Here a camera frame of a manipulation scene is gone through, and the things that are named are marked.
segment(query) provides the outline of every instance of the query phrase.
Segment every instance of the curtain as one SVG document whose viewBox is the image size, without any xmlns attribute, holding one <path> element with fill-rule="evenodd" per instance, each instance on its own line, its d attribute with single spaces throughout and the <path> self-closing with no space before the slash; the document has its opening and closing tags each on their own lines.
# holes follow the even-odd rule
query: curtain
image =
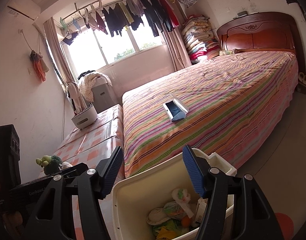
<svg viewBox="0 0 306 240">
<path fill-rule="evenodd" d="M 82 112 L 87 106 L 82 95 L 80 94 L 80 90 L 78 88 L 78 85 L 76 84 L 75 76 L 72 73 L 63 55 L 61 47 L 59 46 L 53 17 L 44 22 L 44 29 L 48 45 L 51 49 L 56 66 L 62 77 L 62 80 L 65 82 L 65 84 L 63 85 L 67 87 L 69 97 L 72 100 L 72 107 L 74 111 L 78 114 Z"/>
<path fill-rule="evenodd" d="M 44 29 L 48 45 L 53 54 L 58 71 L 63 80 L 66 82 L 64 85 L 66 86 L 69 82 L 75 82 L 75 77 L 63 55 L 61 47 L 59 46 L 53 17 L 44 22 Z"/>
<path fill-rule="evenodd" d="M 163 35 L 172 57 L 174 70 L 178 71 L 191 66 L 192 63 L 186 51 L 179 29 L 174 28 L 173 31 L 167 32 L 165 27 L 163 27 L 163 30 Z"/>
</svg>

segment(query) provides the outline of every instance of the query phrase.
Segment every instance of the metal screw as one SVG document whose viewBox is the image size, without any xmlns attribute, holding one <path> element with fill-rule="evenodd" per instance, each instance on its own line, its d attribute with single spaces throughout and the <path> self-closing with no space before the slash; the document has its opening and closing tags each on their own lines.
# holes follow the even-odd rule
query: metal screw
<svg viewBox="0 0 306 240">
<path fill-rule="evenodd" d="M 219 171 L 218 168 L 211 168 L 210 172 L 213 173 L 213 174 L 218 174 L 220 171 Z"/>
<path fill-rule="evenodd" d="M 244 177 L 247 179 L 247 180 L 252 180 L 253 179 L 253 176 L 251 174 L 245 174 Z"/>
<path fill-rule="evenodd" d="M 57 174 L 57 175 L 54 176 L 53 179 L 54 179 L 55 181 L 58 181 L 58 180 L 60 180 L 61 178 L 62 178 L 62 176 L 59 175 L 59 174 Z"/>
<path fill-rule="evenodd" d="M 96 172 L 95 169 L 89 169 L 89 170 L 87 170 L 87 174 L 88 174 L 88 175 L 93 175 L 95 172 Z"/>
</svg>

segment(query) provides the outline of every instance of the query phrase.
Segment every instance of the window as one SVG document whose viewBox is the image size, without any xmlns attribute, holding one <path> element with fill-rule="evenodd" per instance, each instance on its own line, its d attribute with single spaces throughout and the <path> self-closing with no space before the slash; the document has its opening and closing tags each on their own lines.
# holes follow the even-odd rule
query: window
<svg viewBox="0 0 306 240">
<path fill-rule="evenodd" d="M 161 45 L 161 37 L 154 37 L 145 15 L 142 16 L 142 21 L 144 26 L 143 24 L 140 24 L 136 31 L 131 30 L 139 49 L 142 50 L 152 46 Z"/>
<path fill-rule="evenodd" d="M 109 64 L 135 52 L 128 32 L 125 29 L 122 30 L 122 36 L 115 34 L 112 37 L 110 33 L 106 35 L 97 30 L 95 31 L 95 35 L 98 38 L 99 44 L 102 46 L 102 50 Z"/>
<path fill-rule="evenodd" d="M 127 31 L 123 29 L 122 36 L 115 34 L 111 37 L 110 33 L 106 35 L 98 30 L 93 32 L 87 29 L 79 34 L 70 46 L 64 45 L 75 75 L 87 70 L 98 70 L 143 49 L 163 44 L 163 36 L 160 34 L 154 37 L 146 17 L 142 16 L 142 20 L 144 26 L 140 24 L 136 31 L 131 27 Z"/>
<path fill-rule="evenodd" d="M 87 70 L 97 70 L 106 65 L 93 31 L 90 29 L 79 34 L 71 45 L 65 47 L 68 48 L 78 75 Z"/>
</svg>

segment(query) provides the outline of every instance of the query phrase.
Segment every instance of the light switch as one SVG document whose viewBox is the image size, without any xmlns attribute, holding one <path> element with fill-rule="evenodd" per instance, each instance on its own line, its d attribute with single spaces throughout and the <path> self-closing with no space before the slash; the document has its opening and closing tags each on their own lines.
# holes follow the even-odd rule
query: light switch
<svg viewBox="0 0 306 240">
<path fill-rule="evenodd" d="M 29 67 L 29 68 L 28 68 L 28 73 L 29 73 L 30 75 L 34 75 L 34 74 L 35 74 L 34 68 Z"/>
</svg>

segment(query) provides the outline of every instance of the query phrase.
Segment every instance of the air conditioner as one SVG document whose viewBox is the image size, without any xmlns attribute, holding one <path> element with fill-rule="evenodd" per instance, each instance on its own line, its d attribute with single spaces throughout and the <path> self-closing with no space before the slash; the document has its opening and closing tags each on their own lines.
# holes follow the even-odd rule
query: air conditioner
<svg viewBox="0 0 306 240">
<path fill-rule="evenodd" d="M 32 0 L 10 0 L 7 9 L 9 14 L 30 24 L 37 21 L 40 15 L 40 7 Z"/>
</svg>

